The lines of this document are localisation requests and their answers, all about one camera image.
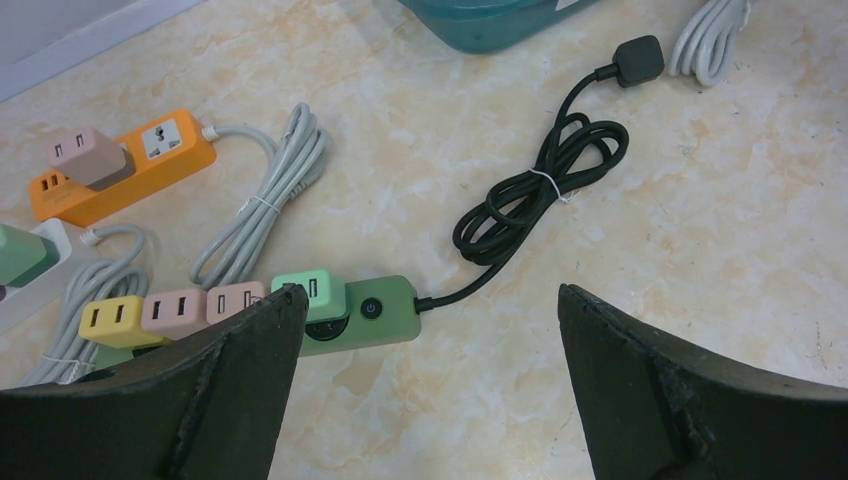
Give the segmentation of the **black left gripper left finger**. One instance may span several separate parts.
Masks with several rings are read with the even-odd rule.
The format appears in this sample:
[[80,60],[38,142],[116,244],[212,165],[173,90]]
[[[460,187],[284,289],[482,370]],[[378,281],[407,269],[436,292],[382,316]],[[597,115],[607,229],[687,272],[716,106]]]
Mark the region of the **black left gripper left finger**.
[[181,340],[68,384],[1,394],[5,479],[264,479],[308,298],[288,284]]

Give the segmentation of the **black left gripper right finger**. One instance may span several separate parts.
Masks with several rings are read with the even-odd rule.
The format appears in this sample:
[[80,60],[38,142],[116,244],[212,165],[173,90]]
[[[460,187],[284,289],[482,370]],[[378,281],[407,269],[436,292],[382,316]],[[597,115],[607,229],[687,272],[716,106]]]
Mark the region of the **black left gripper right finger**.
[[558,319],[598,479],[843,479],[847,391],[759,369],[576,285]]

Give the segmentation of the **yellow usb charger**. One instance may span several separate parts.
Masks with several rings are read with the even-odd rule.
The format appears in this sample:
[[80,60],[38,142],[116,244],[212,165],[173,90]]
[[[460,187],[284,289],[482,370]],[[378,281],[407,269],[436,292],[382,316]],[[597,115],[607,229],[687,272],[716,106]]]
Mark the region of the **yellow usb charger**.
[[141,326],[144,298],[127,295],[89,302],[83,308],[79,336],[112,348],[148,347],[165,338]]

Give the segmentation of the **green power strip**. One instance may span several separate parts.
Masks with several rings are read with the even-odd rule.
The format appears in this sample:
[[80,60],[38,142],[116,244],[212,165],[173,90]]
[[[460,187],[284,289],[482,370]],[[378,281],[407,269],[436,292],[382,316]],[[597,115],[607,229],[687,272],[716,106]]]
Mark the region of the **green power strip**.
[[[265,284],[268,294],[263,299],[238,313],[245,313],[266,299],[273,292],[270,284]],[[348,315],[338,320],[306,323],[302,355],[406,342],[420,334],[421,321],[415,306],[417,293],[405,277],[393,275],[345,284]],[[95,344],[105,355],[99,362],[101,365],[115,364],[122,361],[129,351],[147,348],[118,349]]]

